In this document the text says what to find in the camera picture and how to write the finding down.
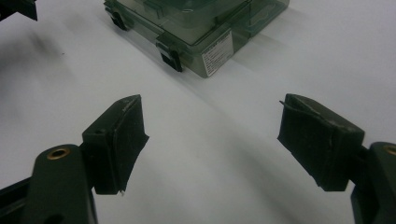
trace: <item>screw hole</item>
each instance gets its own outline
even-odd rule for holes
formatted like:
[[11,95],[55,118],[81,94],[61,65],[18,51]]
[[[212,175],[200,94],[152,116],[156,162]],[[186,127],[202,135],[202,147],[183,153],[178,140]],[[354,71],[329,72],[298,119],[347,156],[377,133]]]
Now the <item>screw hole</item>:
[[44,224],[61,224],[63,221],[64,221],[64,216],[58,214],[48,217],[44,222]]
[[67,156],[70,153],[69,148],[56,148],[53,149],[48,155],[47,159],[54,161]]
[[106,130],[105,129],[100,129],[100,130],[96,130],[95,133],[96,134],[102,134],[104,133]]

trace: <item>green plastic box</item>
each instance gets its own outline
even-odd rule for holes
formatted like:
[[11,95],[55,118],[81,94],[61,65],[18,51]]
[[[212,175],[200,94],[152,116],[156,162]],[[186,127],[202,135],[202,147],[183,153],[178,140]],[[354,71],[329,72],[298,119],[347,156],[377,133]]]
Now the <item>green plastic box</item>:
[[135,30],[155,44],[178,72],[212,76],[289,0],[106,0],[122,30]]

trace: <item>label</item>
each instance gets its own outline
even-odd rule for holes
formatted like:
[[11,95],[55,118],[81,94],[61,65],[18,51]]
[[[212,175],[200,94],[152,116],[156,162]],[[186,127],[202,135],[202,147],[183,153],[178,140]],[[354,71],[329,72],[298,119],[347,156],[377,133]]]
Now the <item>label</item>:
[[231,57],[233,57],[233,35],[228,31],[202,54],[207,75],[211,77]]

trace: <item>white table surface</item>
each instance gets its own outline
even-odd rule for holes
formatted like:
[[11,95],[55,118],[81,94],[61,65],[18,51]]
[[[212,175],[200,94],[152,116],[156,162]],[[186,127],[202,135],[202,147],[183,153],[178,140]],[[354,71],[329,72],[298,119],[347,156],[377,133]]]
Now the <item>white table surface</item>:
[[95,196],[100,223],[354,223],[276,140],[286,93],[313,98],[396,142],[396,2],[291,0],[211,78],[177,73],[100,0],[38,0],[38,22],[0,23],[0,189],[35,157],[141,94],[150,139],[123,197]]

